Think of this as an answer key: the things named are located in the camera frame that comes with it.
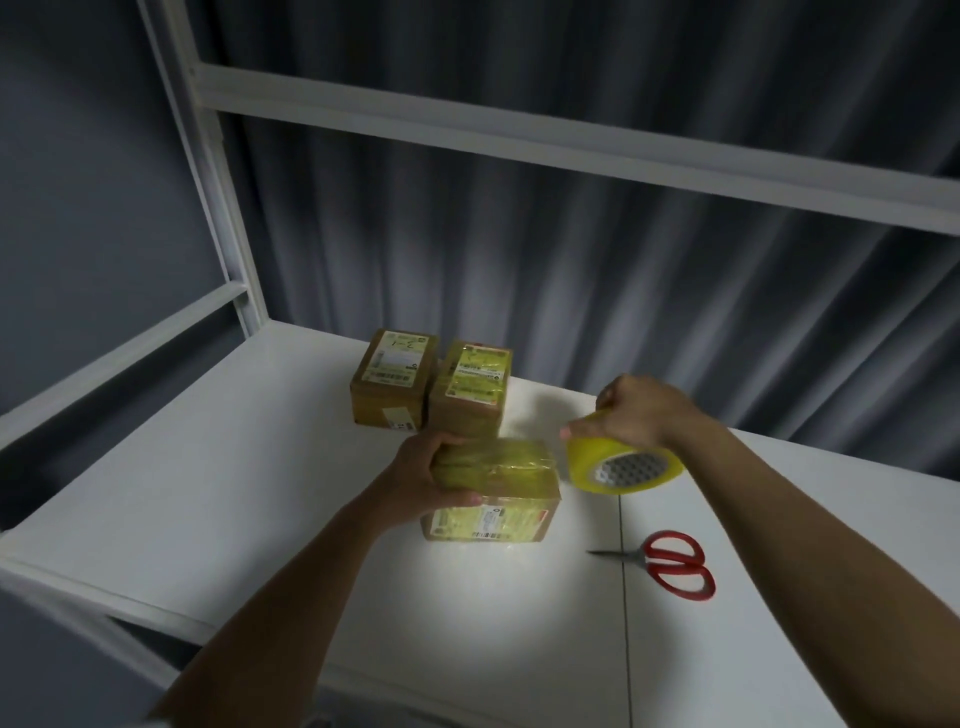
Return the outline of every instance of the package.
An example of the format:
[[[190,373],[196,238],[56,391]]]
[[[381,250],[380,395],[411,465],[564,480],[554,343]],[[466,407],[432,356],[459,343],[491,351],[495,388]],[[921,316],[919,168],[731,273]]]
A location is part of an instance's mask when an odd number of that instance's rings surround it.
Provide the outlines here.
[[[425,333],[378,330],[350,381],[353,420],[410,432],[421,429],[438,345],[436,336]]]
[[[514,354],[454,341],[430,388],[430,426],[464,437],[496,437]]]
[[[444,446],[430,471],[444,488],[483,496],[479,506],[444,508],[420,519],[430,541],[542,541],[560,504],[557,464],[540,440]]]

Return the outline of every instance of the packing tape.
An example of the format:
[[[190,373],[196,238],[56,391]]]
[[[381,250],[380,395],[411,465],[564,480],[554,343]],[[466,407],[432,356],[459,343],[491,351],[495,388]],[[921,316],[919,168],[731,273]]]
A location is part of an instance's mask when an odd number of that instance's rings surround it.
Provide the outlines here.
[[[605,437],[567,440],[566,463],[577,488],[606,496],[656,488],[684,471],[680,458],[668,449],[635,449]]]

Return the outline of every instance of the white shelf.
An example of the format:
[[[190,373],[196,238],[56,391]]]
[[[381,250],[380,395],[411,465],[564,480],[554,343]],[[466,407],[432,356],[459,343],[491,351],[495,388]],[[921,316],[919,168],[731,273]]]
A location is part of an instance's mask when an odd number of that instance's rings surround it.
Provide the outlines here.
[[[737,435],[960,611],[960,488],[955,482]],[[712,600],[690,602],[668,594],[643,571],[627,569],[634,714],[642,716],[637,724],[843,726],[689,474],[626,496],[622,503],[627,548],[665,528],[688,533],[703,546],[717,583]]]
[[[29,519],[0,537],[7,578],[205,642],[390,461],[355,425],[366,344],[271,322]],[[503,434],[560,449],[593,397],[514,378]],[[956,483],[739,433],[960,609]],[[615,498],[567,485],[539,545],[431,544],[412,524],[364,566],[322,682],[470,726],[840,725],[688,476],[622,499],[624,538],[693,535],[717,580],[685,602],[618,548]],[[630,682],[624,635],[630,636]]]
[[[355,425],[366,344],[271,322],[0,538],[0,569],[202,643],[393,457]],[[547,437],[593,397],[512,379],[504,433]],[[431,544],[364,566],[323,682],[467,725],[628,724],[616,500],[568,486],[546,540]]]

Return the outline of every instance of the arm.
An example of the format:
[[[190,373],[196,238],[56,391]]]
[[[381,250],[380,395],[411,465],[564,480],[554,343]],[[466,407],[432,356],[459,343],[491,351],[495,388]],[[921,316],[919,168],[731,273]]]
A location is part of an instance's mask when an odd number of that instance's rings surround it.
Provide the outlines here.
[[[622,376],[563,436],[684,461],[787,638],[851,725],[960,724],[960,619],[679,390]]]
[[[151,717],[175,728],[296,728],[317,685],[353,582],[377,537],[424,513],[476,505],[442,490],[430,462],[443,443],[423,432],[224,625],[160,699]]]

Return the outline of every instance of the person's left hand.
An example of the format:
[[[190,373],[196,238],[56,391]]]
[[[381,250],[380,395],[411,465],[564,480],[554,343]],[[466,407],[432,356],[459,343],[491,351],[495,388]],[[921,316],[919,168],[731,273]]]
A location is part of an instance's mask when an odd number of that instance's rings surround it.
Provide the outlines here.
[[[478,493],[437,485],[430,474],[433,456],[442,445],[460,445],[464,439],[439,430],[425,430],[407,438],[394,461],[357,497],[360,508],[377,530],[414,521],[440,508],[480,505]]]

